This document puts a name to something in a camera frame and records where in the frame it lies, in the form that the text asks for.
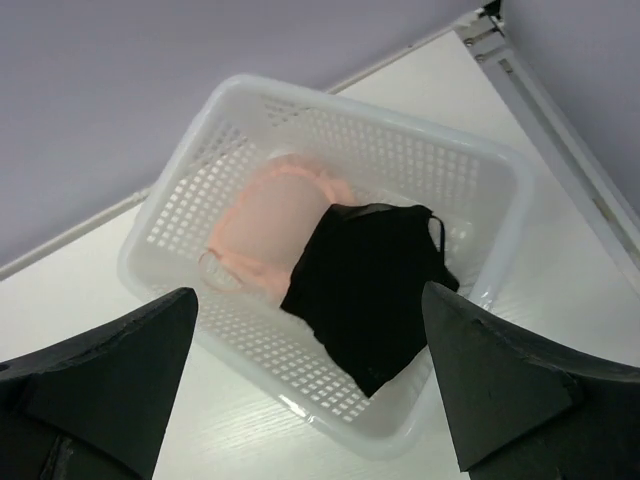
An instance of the clothing item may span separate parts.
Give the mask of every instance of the clothing item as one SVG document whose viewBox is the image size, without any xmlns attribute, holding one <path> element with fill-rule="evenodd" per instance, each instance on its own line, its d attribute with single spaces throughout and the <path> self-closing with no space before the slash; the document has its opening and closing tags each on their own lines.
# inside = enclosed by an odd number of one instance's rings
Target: clothing item
<svg viewBox="0 0 640 480">
<path fill-rule="evenodd" d="M 440 250 L 429 233 L 440 222 Z M 291 276 L 281 308 L 313 329 L 334 362 L 371 397 L 426 346 L 427 281 L 457 291 L 445 232 L 417 205 L 332 205 Z"/>
<path fill-rule="evenodd" d="M 332 203 L 353 204 L 349 185 L 318 161 L 298 154 L 271 160 L 253 175 L 216 223 L 208 251 L 235 279 L 220 285 L 201 269 L 212 288 L 266 293 L 282 301 L 291 272 L 322 215 Z"/>
</svg>

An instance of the white table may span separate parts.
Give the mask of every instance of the white table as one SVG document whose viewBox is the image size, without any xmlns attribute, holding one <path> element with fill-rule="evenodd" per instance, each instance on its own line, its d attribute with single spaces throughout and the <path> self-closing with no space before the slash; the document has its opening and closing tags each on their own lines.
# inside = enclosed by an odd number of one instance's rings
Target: white table
<svg viewBox="0 0 640 480">
<path fill-rule="evenodd" d="M 571 347 L 640 365 L 640 299 L 544 160 L 449 33 L 341 95 L 510 145 L 539 167 L 537 200 L 494 312 Z M 140 305 L 116 277 L 137 208 L 0 284 L 0 359 L 43 348 Z M 407 455 L 363 460 L 305 425 L 194 344 L 158 461 L 165 479 L 434 479 L 457 471 L 443 411 Z"/>
</svg>

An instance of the white plastic basket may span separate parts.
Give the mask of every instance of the white plastic basket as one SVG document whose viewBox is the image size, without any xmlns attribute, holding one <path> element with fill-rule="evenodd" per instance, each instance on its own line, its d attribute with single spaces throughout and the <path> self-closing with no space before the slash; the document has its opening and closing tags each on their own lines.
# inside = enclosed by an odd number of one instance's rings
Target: white plastic basket
<svg viewBox="0 0 640 480">
<path fill-rule="evenodd" d="M 195 288 L 196 338 L 213 354 L 356 453 L 397 456 L 424 431 L 428 404 L 439 401 L 427 349 L 369 400 L 302 322 L 200 280 L 197 261 L 216 220 L 251 172 L 284 151 L 330 165 L 361 203 L 434 210 L 447 227 L 448 265 L 460 293 L 485 308 L 520 240 L 533 174 L 516 152 L 471 135 L 238 76 L 215 90 L 138 214 L 119 260 L 132 292 L 149 300 L 179 286 Z"/>
</svg>

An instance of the gray panel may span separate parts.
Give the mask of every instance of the gray panel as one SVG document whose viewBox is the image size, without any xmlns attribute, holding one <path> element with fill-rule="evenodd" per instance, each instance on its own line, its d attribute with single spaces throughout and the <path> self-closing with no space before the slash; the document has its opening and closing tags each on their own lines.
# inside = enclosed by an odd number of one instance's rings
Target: gray panel
<svg viewBox="0 0 640 480">
<path fill-rule="evenodd" d="M 328 88 L 479 0 L 7 0 L 0 265 L 149 185 L 239 72 Z"/>
<path fill-rule="evenodd" d="M 640 214 L 640 2 L 503 3 L 509 39 Z"/>
</svg>

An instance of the pink bra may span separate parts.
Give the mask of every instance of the pink bra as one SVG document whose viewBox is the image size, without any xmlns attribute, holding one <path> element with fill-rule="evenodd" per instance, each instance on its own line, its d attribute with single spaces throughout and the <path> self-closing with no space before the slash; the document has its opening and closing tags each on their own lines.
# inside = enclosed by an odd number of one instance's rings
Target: pink bra
<svg viewBox="0 0 640 480">
<path fill-rule="evenodd" d="M 215 225 L 198 262 L 201 278 L 218 291 L 262 290 L 281 300 L 311 234 L 334 203 L 354 205 L 354 197 L 326 166 L 298 154 L 271 160 Z M 215 256 L 235 286 L 220 284 L 206 272 L 208 255 Z"/>
</svg>

